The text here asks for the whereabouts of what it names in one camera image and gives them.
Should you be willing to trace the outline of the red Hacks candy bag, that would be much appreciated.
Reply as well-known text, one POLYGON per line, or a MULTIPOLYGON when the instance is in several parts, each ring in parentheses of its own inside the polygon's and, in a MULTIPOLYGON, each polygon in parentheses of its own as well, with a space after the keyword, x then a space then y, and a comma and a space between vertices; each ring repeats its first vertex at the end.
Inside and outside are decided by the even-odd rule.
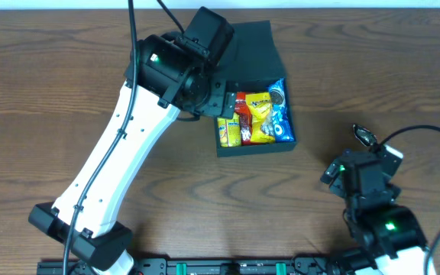
POLYGON ((246 92, 238 92, 235 101, 235 112, 239 117, 241 145, 251 144, 251 113, 246 103, 246 92))

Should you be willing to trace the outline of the yellow Mentos gum bottle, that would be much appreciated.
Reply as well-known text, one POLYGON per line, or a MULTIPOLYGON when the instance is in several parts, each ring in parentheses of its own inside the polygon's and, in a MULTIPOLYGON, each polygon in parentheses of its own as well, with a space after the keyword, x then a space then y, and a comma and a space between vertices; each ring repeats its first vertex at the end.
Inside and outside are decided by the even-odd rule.
POLYGON ((218 118, 217 123, 221 147, 240 147, 241 128, 239 115, 234 113, 230 119, 218 118))

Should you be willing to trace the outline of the small black foil wrapper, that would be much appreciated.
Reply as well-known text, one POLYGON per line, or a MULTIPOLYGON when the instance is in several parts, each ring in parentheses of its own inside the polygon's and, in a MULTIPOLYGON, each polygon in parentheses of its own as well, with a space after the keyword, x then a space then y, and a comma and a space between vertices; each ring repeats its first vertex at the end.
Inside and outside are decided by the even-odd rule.
POLYGON ((377 137, 367 128, 359 124, 353 124, 354 136, 365 146, 372 147, 377 143, 377 137))

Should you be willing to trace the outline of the dark green box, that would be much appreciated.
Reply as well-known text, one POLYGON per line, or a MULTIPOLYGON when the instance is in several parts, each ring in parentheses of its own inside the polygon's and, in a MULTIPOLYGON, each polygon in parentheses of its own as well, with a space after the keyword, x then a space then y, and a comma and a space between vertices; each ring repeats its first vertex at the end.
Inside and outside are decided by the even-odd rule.
POLYGON ((274 43, 269 21, 233 24, 231 43, 218 64, 216 74, 226 80, 228 92, 266 92, 283 80, 286 120, 293 125, 287 72, 274 43))

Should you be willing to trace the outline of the yellow Hacks candy bag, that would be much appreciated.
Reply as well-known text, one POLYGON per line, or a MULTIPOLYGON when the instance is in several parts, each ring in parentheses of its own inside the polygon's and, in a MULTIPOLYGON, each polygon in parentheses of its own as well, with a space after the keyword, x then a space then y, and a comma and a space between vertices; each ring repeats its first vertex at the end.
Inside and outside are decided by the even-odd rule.
POLYGON ((272 144, 275 142, 272 123, 272 102, 268 92, 249 93, 245 97, 251 113, 251 143, 272 144))

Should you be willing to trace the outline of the blue Oreo cookie pack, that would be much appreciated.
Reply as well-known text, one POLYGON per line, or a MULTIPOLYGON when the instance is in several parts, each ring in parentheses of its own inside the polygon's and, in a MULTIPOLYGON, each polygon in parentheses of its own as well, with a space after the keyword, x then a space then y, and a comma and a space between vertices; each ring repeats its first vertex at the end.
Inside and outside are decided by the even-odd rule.
POLYGON ((293 142, 292 128, 287 116, 285 79, 280 78, 268 87, 270 99, 273 105, 271 121, 274 129, 274 137, 277 143, 293 142))

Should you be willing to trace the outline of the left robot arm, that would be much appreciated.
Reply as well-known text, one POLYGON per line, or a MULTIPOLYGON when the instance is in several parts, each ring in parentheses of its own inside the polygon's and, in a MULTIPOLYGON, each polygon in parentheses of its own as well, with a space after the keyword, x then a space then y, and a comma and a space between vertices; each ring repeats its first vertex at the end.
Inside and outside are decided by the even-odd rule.
POLYGON ((131 230, 117 220, 123 199, 150 150, 181 112, 231 118, 235 94, 215 73, 234 28, 200 8, 187 27, 143 40, 132 37, 131 61, 112 118, 65 192, 37 204, 29 222, 64 246, 61 273, 75 255, 93 274, 130 274, 131 230))

